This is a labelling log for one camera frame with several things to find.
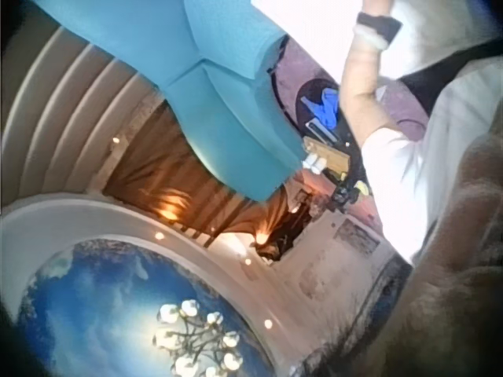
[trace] person's forearm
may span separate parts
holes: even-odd
[[[389,0],[366,0],[363,10],[373,16],[386,16],[391,3]],[[395,122],[376,100],[380,55],[381,51],[356,35],[344,68],[340,106],[360,146],[379,128],[397,129]]]

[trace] blue cloth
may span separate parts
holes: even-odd
[[[337,111],[339,109],[339,92],[332,88],[324,88],[321,93],[322,104],[315,104],[306,97],[300,99],[328,130],[337,127]]]

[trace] teal couch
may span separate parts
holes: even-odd
[[[268,199],[305,158],[267,70],[285,33],[250,0],[34,0],[156,84],[221,182]]]

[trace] white shirt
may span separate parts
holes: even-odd
[[[503,58],[478,60],[440,93],[422,141],[382,128],[362,146],[384,236],[407,262],[443,211],[461,157],[489,131],[502,98]]]
[[[251,0],[341,81],[362,0]],[[380,74],[397,79],[495,38],[499,28],[473,0],[395,0],[402,30],[382,55]]]

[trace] watch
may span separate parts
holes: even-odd
[[[389,46],[402,28],[402,23],[393,17],[370,16],[367,13],[360,12],[356,20],[357,26],[369,27],[376,32]]]

